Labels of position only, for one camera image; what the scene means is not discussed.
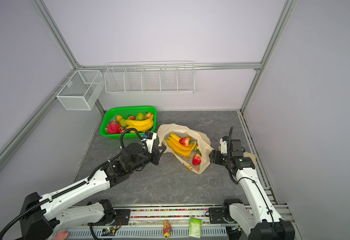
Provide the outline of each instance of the white mesh basket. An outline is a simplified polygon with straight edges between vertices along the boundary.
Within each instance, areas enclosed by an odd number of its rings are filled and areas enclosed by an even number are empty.
[[[192,62],[153,65],[106,63],[105,91],[120,93],[193,93],[195,74]]]
[[[77,70],[57,94],[67,110],[91,110],[104,81],[99,70]]]

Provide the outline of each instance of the green plastic basket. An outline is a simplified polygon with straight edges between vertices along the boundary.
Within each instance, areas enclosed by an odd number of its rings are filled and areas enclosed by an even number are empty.
[[[109,111],[107,111],[104,115],[103,122],[100,128],[100,133],[103,137],[109,137],[110,139],[119,139],[120,138],[120,133],[119,134],[108,134],[104,129],[107,127],[107,125],[111,122],[111,119],[115,115],[121,115],[124,119],[127,119],[130,116],[135,116],[138,113],[143,113],[144,115],[147,113],[152,113],[154,114],[153,118],[153,127],[151,131],[155,131],[156,128],[156,109],[154,107],[125,107],[125,108],[113,108]],[[136,133],[127,133],[124,135],[124,138],[138,138],[136,136]]]

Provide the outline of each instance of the robotic arm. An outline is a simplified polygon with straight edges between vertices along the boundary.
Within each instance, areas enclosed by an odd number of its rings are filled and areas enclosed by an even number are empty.
[[[284,222],[261,186],[255,165],[250,157],[244,157],[239,139],[229,136],[220,139],[220,151],[213,150],[209,157],[211,163],[227,168],[231,180],[243,187],[253,216],[239,199],[227,199],[223,204],[224,218],[236,221],[248,239],[293,240],[295,229],[290,222]]]
[[[124,146],[123,137],[130,131],[137,134],[143,146],[139,143]],[[140,136],[134,128],[126,130],[120,136],[121,152],[97,166],[87,178],[42,196],[37,192],[28,195],[24,199],[21,214],[0,232],[0,240],[17,221],[20,221],[22,232],[22,238],[19,239],[23,240],[47,239],[54,232],[80,224],[89,223],[91,231],[92,225],[112,224],[117,216],[108,200],[82,207],[69,207],[128,179],[130,174],[142,170],[150,162],[158,165],[166,147],[153,147],[156,137],[154,132],[146,131]]]

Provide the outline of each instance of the gray marble tabletop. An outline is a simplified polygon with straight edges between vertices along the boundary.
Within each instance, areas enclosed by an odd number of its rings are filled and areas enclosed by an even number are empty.
[[[239,138],[242,146],[248,149],[236,111],[159,111],[157,128],[169,123],[184,125],[207,134],[214,149],[220,145],[219,139],[228,135],[230,127],[234,126],[232,137]],[[131,142],[139,141],[125,139],[126,146]],[[76,181],[88,176],[97,165],[119,151],[118,140],[102,137],[97,132]],[[202,174],[196,174],[172,153],[164,153],[159,165],[148,164],[124,182],[91,195],[79,204],[101,199],[109,199],[112,204],[222,204],[227,198],[240,198],[244,204],[248,204],[242,187],[231,182],[225,167],[210,164]]]

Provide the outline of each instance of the beige plastic bag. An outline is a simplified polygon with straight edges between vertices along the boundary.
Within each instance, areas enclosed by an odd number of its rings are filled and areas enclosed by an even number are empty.
[[[168,147],[166,139],[170,136],[170,133],[175,133],[179,137],[187,137],[188,135],[192,137],[195,141],[197,141],[197,144],[199,145],[199,150],[201,152],[201,163],[197,166],[194,166],[192,164],[192,159],[195,156],[196,152],[192,151],[190,156],[182,156],[177,153],[175,153],[172,148]],[[206,134],[198,131],[194,131],[189,129],[186,126],[181,126],[177,124],[162,124],[158,129],[158,137],[159,137],[159,146],[164,144],[167,146],[166,152],[173,153],[176,158],[183,163],[189,170],[201,174],[209,165],[209,154],[213,150],[213,148],[210,146],[211,141],[207,137]]]

